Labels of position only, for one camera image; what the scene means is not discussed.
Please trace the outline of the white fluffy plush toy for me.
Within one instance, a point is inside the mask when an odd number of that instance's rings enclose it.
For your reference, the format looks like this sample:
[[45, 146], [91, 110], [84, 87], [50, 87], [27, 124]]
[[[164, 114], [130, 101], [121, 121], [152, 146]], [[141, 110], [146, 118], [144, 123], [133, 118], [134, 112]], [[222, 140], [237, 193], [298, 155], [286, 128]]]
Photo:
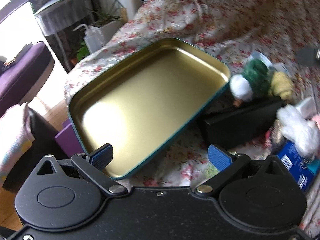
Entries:
[[311, 158], [319, 150], [319, 129], [315, 122], [305, 120], [293, 105], [277, 110], [282, 135], [293, 142], [303, 158]]

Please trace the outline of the green white plush toy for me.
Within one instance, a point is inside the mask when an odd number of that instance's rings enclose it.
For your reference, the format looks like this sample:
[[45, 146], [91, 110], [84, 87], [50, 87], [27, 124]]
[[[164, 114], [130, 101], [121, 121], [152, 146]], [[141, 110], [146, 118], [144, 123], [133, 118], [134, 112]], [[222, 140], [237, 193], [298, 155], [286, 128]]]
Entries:
[[235, 107], [239, 107], [243, 102], [266, 97], [270, 88], [269, 68], [263, 61], [253, 59], [244, 66], [242, 73], [231, 77], [229, 88]]

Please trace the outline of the yellow knitted plush toy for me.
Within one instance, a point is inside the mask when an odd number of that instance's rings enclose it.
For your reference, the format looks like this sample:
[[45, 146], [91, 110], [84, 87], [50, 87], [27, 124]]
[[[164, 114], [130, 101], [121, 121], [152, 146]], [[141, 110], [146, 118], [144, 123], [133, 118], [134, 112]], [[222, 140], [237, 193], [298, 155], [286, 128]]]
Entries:
[[269, 96], [278, 96], [283, 101], [291, 101], [293, 97], [294, 84], [291, 78], [284, 72], [274, 72], [268, 91]]

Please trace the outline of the gold green metal tin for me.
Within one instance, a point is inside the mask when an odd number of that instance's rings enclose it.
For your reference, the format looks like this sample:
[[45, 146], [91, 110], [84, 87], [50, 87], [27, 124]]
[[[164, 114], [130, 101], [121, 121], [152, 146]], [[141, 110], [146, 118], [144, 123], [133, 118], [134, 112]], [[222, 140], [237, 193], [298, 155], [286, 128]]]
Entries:
[[68, 115], [85, 153], [104, 144], [103, 171], [131, 176], [166, 148], [226, 89], [222, 61], [177, 38], [164, 38], [100, 74], [70, 100]]

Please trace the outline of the blue printed box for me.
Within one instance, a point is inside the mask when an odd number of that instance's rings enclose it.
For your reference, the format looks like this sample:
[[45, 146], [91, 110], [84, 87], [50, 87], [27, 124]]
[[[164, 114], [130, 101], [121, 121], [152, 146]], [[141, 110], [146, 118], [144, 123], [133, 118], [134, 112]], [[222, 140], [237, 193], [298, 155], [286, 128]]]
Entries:
[[276, 156], [291, 173], [299, 188], [307, 191], [319, 172], [319, 159], [303, 158], [291, 141], [287, 141]]

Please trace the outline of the purple cushion seat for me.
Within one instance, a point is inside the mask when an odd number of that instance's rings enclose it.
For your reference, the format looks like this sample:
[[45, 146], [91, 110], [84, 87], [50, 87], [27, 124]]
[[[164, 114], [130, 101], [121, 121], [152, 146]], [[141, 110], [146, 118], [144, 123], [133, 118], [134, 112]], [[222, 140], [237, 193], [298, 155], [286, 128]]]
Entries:
[[13, 105], [30, 103], [53, 68], [54, 58], [46, 44], [33, 44], [20, 61], [1, 74], [1, 115]]

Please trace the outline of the white squeeze bottle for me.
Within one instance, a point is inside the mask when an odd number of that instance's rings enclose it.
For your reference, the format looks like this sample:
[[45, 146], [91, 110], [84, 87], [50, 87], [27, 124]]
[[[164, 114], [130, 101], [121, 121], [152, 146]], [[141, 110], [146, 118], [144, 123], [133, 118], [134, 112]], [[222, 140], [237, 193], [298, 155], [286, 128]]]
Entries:
[[99, 50], [102, 45], [99, 41], [99, 38], [97, 34], [86, 24], [78, 25], [76, 28], [73, 29], [73, 31], [76, 31], [80, 29], [81, 27], [84, 27], [85, 36], [84, 36], [84, 42], [88, 48], [88, 51], [92, 54]]

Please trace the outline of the glass side table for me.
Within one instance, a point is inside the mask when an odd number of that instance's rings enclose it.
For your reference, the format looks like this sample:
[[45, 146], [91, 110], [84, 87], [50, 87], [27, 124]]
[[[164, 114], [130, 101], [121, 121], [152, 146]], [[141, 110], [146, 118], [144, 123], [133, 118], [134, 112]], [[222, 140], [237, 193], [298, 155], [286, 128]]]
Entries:
[[43, 35], [57, 42], [55, 55], [66, 72], [73, 69], [72, 54], [80, 45], [81, 34], [73, 29], [83, 23], [93, 23], [92, 9], [92, 0], [51, 0], [34, 14]]

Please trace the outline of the white planter with plant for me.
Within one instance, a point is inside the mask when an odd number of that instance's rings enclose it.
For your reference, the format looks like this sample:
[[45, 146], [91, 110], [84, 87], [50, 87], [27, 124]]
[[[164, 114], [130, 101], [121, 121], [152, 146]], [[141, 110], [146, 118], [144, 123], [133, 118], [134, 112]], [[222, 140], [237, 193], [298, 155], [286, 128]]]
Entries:
[[101, 46], [106, 45], [123, 25], [123, 19], [118, 15], [122, 8], [122, 4], [115, 0], [107, 12], [90, 10], [93, 15], [98, 17], [98, 20], [90, 24], [89, 29], [97, 35]]

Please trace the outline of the floral bed sheet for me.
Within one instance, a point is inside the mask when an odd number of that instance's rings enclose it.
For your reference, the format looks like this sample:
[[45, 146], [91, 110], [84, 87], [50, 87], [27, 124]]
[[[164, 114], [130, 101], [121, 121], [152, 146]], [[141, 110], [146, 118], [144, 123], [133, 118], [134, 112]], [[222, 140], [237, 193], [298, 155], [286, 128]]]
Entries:
[[[148, 0], [103, 48], [80, 61], [65, 84], [67, 103], [84, 85], [151, 42], [177, 37], [224, 62], [232, 74], [242, 71], [259, 51], [282, 63], [293, 77], [294, 101], [313, 97], [319, 113], [319, 67], [297, 63], [296, 52], [319, 47], [319, 0]], [[132, 186], [191, 186], [217, 174], [199, 133], [185, 130], [131, 178]], [[319, 174], [307, 191], [300, 228], [319, 237]]]

